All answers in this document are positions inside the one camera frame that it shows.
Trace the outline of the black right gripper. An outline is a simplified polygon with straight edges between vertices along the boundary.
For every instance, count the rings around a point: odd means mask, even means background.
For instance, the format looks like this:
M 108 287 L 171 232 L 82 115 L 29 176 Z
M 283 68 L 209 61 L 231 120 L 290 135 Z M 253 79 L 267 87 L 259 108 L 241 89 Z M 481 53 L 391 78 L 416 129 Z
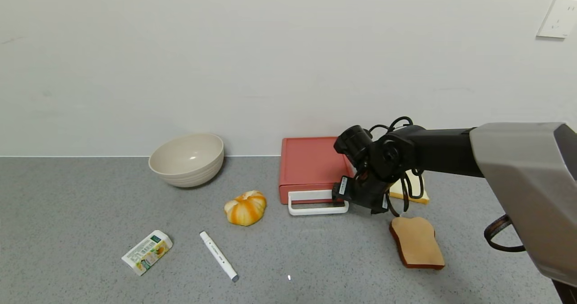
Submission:
M 342 176 L 341 181 L 332 186 L 332 202 L 342 203 L 345 200 L 355 205 L 371 205 L 367 181 L 367 177 Z

